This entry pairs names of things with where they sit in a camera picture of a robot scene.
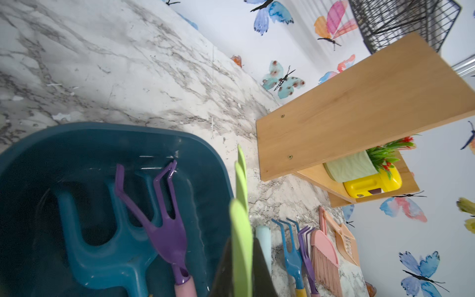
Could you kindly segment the purple fork pink handle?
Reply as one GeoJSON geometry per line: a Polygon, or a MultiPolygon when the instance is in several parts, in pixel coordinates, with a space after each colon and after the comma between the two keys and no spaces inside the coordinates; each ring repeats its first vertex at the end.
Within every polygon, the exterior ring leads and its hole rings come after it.
{"type": "Polygon", "coordinates": [[[308,243],[307,243],[307,234],[312,232],[314,229],[310,226],[305,226],[302,230],[298,232],[299,248],[301,256],[304,263],[304,272],[307,275],[309,285],[310,285],[310,295],[311,297],[320,297],[318,289],[315,284],[315,272],[312,265],[312,261],[309,257],[308,252],[308,243]]]}

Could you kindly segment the blue rake yellow handle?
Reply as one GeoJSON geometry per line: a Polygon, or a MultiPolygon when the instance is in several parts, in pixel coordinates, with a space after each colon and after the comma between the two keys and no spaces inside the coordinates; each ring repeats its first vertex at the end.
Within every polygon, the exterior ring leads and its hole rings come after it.
{"type": "Polygon", "coordinates": [[[272,219],[272,222],[277,224],[281,230],[282,241],[283,241],[283,251],[284,251],[284,257],[285,257],[285,267],[286,267],[286,271],[288,275],[292,276],[295,280],[295,283],[296,283],[295,294],[297,297],[307,297],[307,292],[306,292],[304,281],[303,281],[303,271],[302,271],[303,260],[302,260],[302,256],[300,252],[298,251],[298,248],[296,247],[296,244],[294,241],[294,235],[293,235],[293,227],[291,226],[291,223],[293,223],[297,229],[297,232],[299,232],[300,231],[299,224],[297,221],[289,219],[289,218],[287,218],[286,220],[272,219]],[[291,251],[288,251],[286,247],[286,236],[285,236],[284,225],[288,226],[289,235],[291,238],[291,251]]]}

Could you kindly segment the green rake brown handle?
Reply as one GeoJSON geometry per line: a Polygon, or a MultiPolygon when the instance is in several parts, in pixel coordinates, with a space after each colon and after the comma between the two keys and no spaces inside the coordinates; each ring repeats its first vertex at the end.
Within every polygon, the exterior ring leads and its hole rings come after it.
{"type": "Polygon", "coordinates": [[[236,195],[230,203],[233,295],[252,296],[253,233],[249,220],[247,173],[244,152],[237,147],[236,195]]]}

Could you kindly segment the teal shovel yellow handle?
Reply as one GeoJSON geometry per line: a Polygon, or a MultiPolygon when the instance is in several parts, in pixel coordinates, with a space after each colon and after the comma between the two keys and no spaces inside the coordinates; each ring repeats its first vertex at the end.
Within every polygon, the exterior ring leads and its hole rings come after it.
{"type": "Polygon", "coordinates": [[[147,297],[146,272],[157,252],[145,230],[131,224],[125,204],[115,194],[115,182],[108,180],[106,185],[117,229],[110,240],[99,246],[84,240],[71,192],[64,186],[52,189],[58,200],[70,269],[85,288],[122,287],[130,297],[147,297]]]}

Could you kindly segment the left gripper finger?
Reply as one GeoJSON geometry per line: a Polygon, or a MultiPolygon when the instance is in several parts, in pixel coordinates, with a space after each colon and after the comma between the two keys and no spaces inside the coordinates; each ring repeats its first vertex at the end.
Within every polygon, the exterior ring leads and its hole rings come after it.
{"type": "MultiPolygon", "coordinates": [[[[254,297],[277,297],[277,291],[272,283],[271,274],[262,248],[257,238],[254,239],[252,263],[252,291],[254,297]]],[[[217,268],[210,297],[233,297],[233,265],[231,238],[228,238],[220,264],[217,268]]]]}

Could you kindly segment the purple rake pink handle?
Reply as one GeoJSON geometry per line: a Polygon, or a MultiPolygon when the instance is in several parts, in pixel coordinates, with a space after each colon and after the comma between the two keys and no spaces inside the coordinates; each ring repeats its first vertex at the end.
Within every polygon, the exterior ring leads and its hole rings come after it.
{"type": "Polygon", "coordinates": [[[155,195],[162,216],[162,225],[156,226],[145,216],[143,211],[132,201],[124,191],[125,169],[121,164],[116,166],[115,194],[126,204],[136,219],[145,228],[147,236],[156,252],[169,263],[174,275],[174,290],[177,297],[196,297],[194,279],[186,267],[186,253],[188,241],[186,230],[179,212],[176,194],[173,185],[173,175],[177,167],[177,161],[173,160],[153,180],[155,195]],[[174,218],[166,211],[160,181],[166,178],[169,194],[174,210],[174,218]]]}

